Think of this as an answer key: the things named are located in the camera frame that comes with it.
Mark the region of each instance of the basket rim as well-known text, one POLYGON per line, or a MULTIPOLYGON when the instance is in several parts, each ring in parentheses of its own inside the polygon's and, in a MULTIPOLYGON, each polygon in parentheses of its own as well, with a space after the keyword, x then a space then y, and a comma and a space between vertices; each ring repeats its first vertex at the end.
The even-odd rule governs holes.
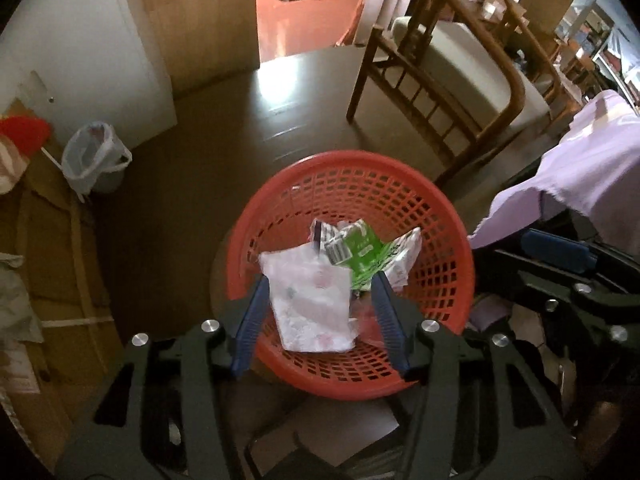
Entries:
MULTIPOLYGON (((254 193, 236 221, 229 240, 226 254, 226 293, 229 299, 235 300, 246 294, 245 280, 241 279, 239 274, 228 272, 228 270, 240 268, 244 257, 243 246, 246 233, 249 227, 254 224, 254 221, 259 218, 262 206, 270 200, 273 193, 280 192, 284 187, 288 187, 298 181, 301 176, 313 171, 321 171, 323 168, 332 166, 348 167, 349 165, 358 164, 370 166, 372 170, 388 171, 391 174, 402 175, 408 187, 426 189, 431 195, 431 201, 437 202, 438 206, 448 213, 448 223, 452 232, 456 232, 459 235, 460 241, 464 240, 460 244, 462 250, 456 252, 456 259, 459 262, 460 269, 466 269, 465 279, 471 280, 471 282, 466 284, 465 291, 460 295, 458 301, 460 305, 466 305, 466 313, 468 315, 474 294, 475 272, 473 256, 471 246, 467 242, 466 229, 453 204, 432 181, 417 170, 414 170, 414 168, 394 158, 364 150, 335 150, 308 156, 280 170, 254 193)), ((448 320, 446 325, 452 332, 460 334, 465 327, 465 323, 466 317, 459 316, 455 320, 448 320)), ((293 384, 295 387, 334 399, 372 399, 398 392, 409 385, 396 373, 386 378, 379 378, 375 381, 376 384, 370 385, 370 388, 364 387, 365 383, 351 383, 351 381, 349 383, 337 383, 331 380, 319 380, 317 376, 306 373, 302 368, 294 366, 293 363, 277 355, 262 333, 256 344, 256 357, 278 377, 293 384)))

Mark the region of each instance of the barcode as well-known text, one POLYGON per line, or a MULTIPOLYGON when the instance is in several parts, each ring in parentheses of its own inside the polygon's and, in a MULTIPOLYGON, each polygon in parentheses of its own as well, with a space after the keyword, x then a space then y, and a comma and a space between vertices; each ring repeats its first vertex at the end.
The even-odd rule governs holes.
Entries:
POLYGON ((351 258, 351 250, 344 243, 344 240, 340 237, 334 238, 330 242, 324 245, 326 256, 332 265, 341 264, 343 261, 351 258))

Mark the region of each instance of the red floor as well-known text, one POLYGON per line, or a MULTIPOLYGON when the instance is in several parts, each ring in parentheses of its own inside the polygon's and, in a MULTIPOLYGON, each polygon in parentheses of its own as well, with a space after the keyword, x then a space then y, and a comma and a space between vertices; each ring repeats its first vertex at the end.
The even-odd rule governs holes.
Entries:
POLYGON ((260 62, 335 44, 358 0, 255 0, 260 62))

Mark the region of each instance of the red object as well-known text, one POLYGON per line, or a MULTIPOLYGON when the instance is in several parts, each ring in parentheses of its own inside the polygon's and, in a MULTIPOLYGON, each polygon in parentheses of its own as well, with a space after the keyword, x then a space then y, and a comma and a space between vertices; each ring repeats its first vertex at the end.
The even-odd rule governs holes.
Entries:
POLYGON ((47 121, 33 117, 7 117, 0 120, 0 134, 11 139, 18 151, 31 158, 49 139, 47 121))
MULTIPOLYGON (((466 230, 442 192, 403 163, 368 152, 326 152, 271 177, 249 200, 229 241, 227 293, 244 296, 260 273, 263 251, 308 241, 314 218, 337 224, 363 218, 382 240, 422 228, 422 249, 403 295, 429 318, 461 333, 474 294, 466 230)), ((257 357, 278 377, 310 393, 341 400, 374 399, 408 386, 384 349, 359 340, 344 353, 282 349, 273 315, 262 326, 257 357)))

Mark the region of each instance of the wooden floor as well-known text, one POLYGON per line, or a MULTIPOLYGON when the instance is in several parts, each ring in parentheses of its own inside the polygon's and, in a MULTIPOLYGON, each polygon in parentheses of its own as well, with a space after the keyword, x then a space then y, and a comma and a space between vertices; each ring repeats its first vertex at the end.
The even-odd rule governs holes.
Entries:
MULTIPOLYGON (((362 49, 281 57, 176 103, 178 125, 133 152, 122 187, 95 198, 98 248, 123 338, 183 333, 209 313, 221 240, 271 175, 332 149, 389 155, 428 177, 442 167, 404 116, 368 82, 353 125, 344 115, 362 49)), ((507 177, 551 146, 518 143, 445 192, 475 227, 507 177)))
POLYGON ((332 46, 358 0, 255 0, 260 62, 332 46))

